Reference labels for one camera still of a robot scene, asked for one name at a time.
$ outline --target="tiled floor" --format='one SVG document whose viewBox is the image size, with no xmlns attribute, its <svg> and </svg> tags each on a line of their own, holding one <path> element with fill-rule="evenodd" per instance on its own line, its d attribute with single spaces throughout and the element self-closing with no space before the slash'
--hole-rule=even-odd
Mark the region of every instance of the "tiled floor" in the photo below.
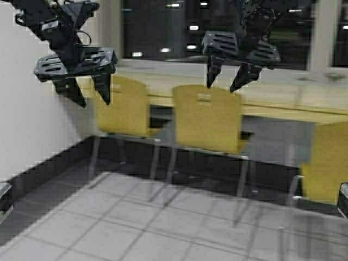
<svg viewBox="0 0 348 261">
<path fill-rule="evenodd" d="M 0 236 L 26 229 L 1 247 L 0 261 L 348 260 L 343 219 L 115 172 L 78 189 L 75 178 L 16 206 Z"/>
</svg>

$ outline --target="metal chair leg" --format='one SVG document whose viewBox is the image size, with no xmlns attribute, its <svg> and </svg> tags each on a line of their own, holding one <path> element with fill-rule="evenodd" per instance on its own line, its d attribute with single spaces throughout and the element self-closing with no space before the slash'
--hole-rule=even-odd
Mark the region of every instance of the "metal chair leg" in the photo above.
<svg viewBox="0 0 348 261">
<path fill-rule="evenodd" d="M 252 193 L 258 194 L 259 191 L 257 189 L 257 182 L 256 182 L 256 162 L 255 161 L 250 161 L 250 178 L 251 178 L 251 186 L 252 186 Z"/>
<path fill-rule="evenodd" d="M 154 149 L 153 149 L 153 158 L 151 163 L 151 170 L 150 170 L 150 186 L 148 190 L 148 200 L 153 201 L 153 187 L 154 181 L 156 179 L 156 172 L 157 172 L 157 166 L 158 166 L 158 160 L 159 160 L 159 152 L 160 152 L 160 146 L 158 144 L 158 140 L 155 141 Z"/>
<path fill-rule="evenodd" d="M 241 173 L 240 173 L 238 189 L 237 189 L 237 197 L 238 197 L 237 204 L 234 208 L 234 213 L 233 213 L 233 226 L 236 226 L 238 222 L 238 215 L 239 215 L 240 206 L 242 204 L 242 197 L 243 197 L 243 192 L 244 192 L 244 187 L 246 182 L 246 176 L 248 172 L 248 163 L 249 163 L 249 158 L 243 157 L 243 163 L 241 167 Z"/>
<path fill-rule="evenodd" d="M 127 156 L 126 156 L 126 150 L 125 150 L 125 141 L 122 139 L 117 139 L 117 145 L 120 150 L 120 156 L 121 156 L 121 165 L 125 165 L 127 163 Z"/>
<path fill-rule="evenodd" d="M 172 183 L 177 153 L 178 153 L 178 149 L 176 147 L 172 147 L 172 151 L 171 151 L 171 155 L 170 155 L 170 162 L 169 162 L 169 166 L 168 166 L 168 172 L 167 172 L 167 176 L 166 176 L 166 183 L 167 184 Z"/>
<path fill-rule="evenodd" d="M 156 171 L 157 171 L 158 160 L 159 160 L 159 151 L 160 151 L 160 146 L 158 144 L 158 141 L 156 140 L 154 144 L 153 159 L 151 163 L 151 172 L 150 172 L 151 180 L 156 179 Z"/>
<path fill-rule="evenodd" d="M 101 140 L 100 136 L 94 139 L 92 158 L 91 158 L 91 163 L 89 165 L 89 171 L 88 171 L 89 180 L 94 179 L 96 176 L 95 172 L 96 172 L 96 165 L 97 165 L 98 154 L 99 154 L 100 140 Z"/>
<path fill-rule="evenodd" d="M 242 167 L 241 167 L 240 178 L 239 178 L 238 189 L 237 189 L 237 196 L 238 197 L 243 197 L 246 176 L 248 173 L 248 166 L 249 166 L 249 158 L 243 157 L 243 163 L 242 163 Z"/>
<path fill-rule="evenodd" d="M 290 237 L 291 237 L 290 233 L 288 232 L 292 226 L 294 202 L 296 199 L 295 198 L 296 189 L 302 178 L 303 178 L 302 176 L 295 176 L 290 185 L 290 190 L 289 190 L 288 198 L 286 201 L 286 206 L 288 207 L 288 209 L 285 210 L 285 214 L 284 214 L 284 220 L 289 219 L 289 222 L 287 222 L 285 226 L 279 228 L 279 244 L 280 244 L 279 259 L 280 260 L 286 261 L 288 259 Z"/>
</svg>

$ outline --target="floor tile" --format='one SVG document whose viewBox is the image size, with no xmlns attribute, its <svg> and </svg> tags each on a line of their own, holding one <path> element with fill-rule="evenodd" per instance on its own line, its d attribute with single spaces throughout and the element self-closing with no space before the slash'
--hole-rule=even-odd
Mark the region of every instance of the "floor tile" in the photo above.
<svg viewBox="0 0 348 261">
<path fill-rule="evenodd" d="M 143 229 L 159 211 L 159 207 L 145 202 L 124 200 L 118 203 L 104 219 Z"/>
<path fill-rule="evenodd" d="M 79 194 L 64 209 L 75 213 L 101 218 L 120 198 L 95 190 L 86 190 Z"/>
<path fill-rule="evenodd" d="M 131 176 L 111 173 L 105 179 L 96 184 L 93 189 L 124 196 L 125 194 L 129 193 L 136 185 L 138 185 L 139 182 L 139 179 Z"/>
<path fill-rule="evenodd" d="M 221 197 L 214 202 L 214 208 L 211 212 L 212 216 L 217 218 L 239 221 L 246 220 L 246 212 L 249 210 L 252 201 L 236 197 Z"/>
<path fill-rule="evenodd" d="M 208 217 L 201 225 L 196 242 L 244 254 L 253 229 L 242 223 L 233 227 L 230 220 Z"/>
<path fill-rule="evenodd" d="M 163 182 L 149 181 L 141 179 L 139 184 L 127 197 L 137 200 L 149 201 L 164 186 Z"/>
<path fill-rule="evenodd" d="M 101 221 L 74 247 L 75 250 L 118 260 L 141 233 L 140 230 Z"/>
<path fill-rule="evenodd" d="M 164 209 L 150 225 L 150 230 L 191 239 L 201 229 L 204 216 L 181 209 Z"/>
<path fill-rule="evenodd" d="M 102 261 L 97 257 L 91 257 L 86 254 L 81 254 L 75 251 L 69 251 L 67 254 L 62 256 L 59 261 Z"/>
<path fill-rule="evenodd" d="M 23 238 L 0 256 L 0 261 L 55 261 L 64 252 L 56 247 L 34 239 Z"/>
<path fill-rule="evenodd" d="M 288 256 L 292 260 L 310 261 L 346 261 L 348 247 L 299 235 L 289 238 Z"/>
<path fill-rule="evenodd" d="M 185 189 L 172 201 L 170 206 L 208 214 L 212 211 L 216 202 L 217 199 L 212 193 L 202 190 Z"/>
<path fill-rule="evenodd" d="M 151 203 L 157 204 L 159 206 L 164 206 L 165 204 L 170 203 L 171 200 L 174 200 L 177 197 L 184 187 L 176 185 L 165 185 L 161 190 L 152 196 Z"/>
<path fill-rule="evenodd" d="M 58 212 L 32 231 L 30 236 L 63 247 L 70 247 L 95 222 L 96 220 L 90 217 Z"/>
<path fill-rule="evenodd" d="M 248 257 L 276 261 L 278 235 L 278 231 L 244 223 L 234 226 L 229 220 L 209 217 L 202 225 L 196 242 Z"/>
<path fill-rule="evenodd" d="M 193 244 L 183 261 L 245 261 L 245 259 L 244 256 L 239 254 Z"/>
<path fill-rule="evenodd" d="M 145 233 L 123 261 L 181 261 L 189 246 L 187 241 Z"/>
</svg>

